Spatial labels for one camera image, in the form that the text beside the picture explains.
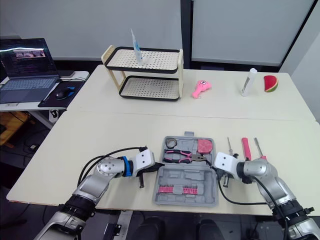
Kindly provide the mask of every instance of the pliers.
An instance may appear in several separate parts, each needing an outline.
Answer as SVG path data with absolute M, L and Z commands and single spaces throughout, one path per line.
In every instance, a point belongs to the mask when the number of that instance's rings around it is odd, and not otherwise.
M 180 155 L 186 156 L 185 158 L 180 158 L 180 159 L 172 159 L 169 157 L 165 157 L 163 159 L 163 161 L 166 163 L 176 163 L 176 164 L 186 163 L 186 164 L 189 164 L 192 161 L 197 161 L 197 162 L 206 161 L 211 166 L 210 162 L 207 160 L 206 157 L 204 157 L 200 154 L 192 154 L 192 152 L 190 152 L 190 151 L 174 149 L 174 150 L 166 150 L 165 153 L 166 154 L 180 154 Z

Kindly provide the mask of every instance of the blue ring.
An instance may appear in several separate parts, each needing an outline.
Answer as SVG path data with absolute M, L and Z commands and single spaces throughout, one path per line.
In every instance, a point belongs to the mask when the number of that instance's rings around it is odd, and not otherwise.
M 126 156 L 123 156 L 123 161 L 124 161 L 124 164 L 125 164 L 125 177 L 130 177 L 132 176 L 131 172 L 130 172 L 130 165 L 129 165 L 129 161 L 127 159 Z

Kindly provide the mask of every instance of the white wall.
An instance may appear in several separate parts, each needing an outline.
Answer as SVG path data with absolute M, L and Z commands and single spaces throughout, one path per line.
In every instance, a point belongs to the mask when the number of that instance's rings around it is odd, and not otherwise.
M 309 106 L 315 119 L 320 122 L 320 33 L 294 70 L 291 78 Z
M 182 48 L 180 0 L 0 0 L 0 36 L 45 38 L 55 60 L 99 60 L 111 44 Z
M 279 72 L 289 73 L 313 115 L 320 122 L 320 2 Z
M 192 60 L 280 66 L 314 0 L 195 0 Z

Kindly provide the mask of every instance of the dish rack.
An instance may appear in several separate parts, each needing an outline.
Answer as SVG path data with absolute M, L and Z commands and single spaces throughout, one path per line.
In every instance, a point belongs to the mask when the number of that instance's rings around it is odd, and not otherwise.
M 133 47 L 110 45 L 101 56 L 102 63 L 123 98 L 177 101 L 183 93 L 183 50 L 140 48 L 144 63 L 139 65 Z M 118 82 L 113 71 L 120 71 Z M 175 74 L 178 78 L 126 76 L 126 72 Z

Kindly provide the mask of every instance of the toy watermelon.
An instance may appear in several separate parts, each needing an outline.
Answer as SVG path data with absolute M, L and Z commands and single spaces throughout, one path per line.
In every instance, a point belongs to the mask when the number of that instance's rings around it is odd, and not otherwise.
M 273 75 L 264 76 L 264 91 L 271 93 L 278 87 L 278 79 Z

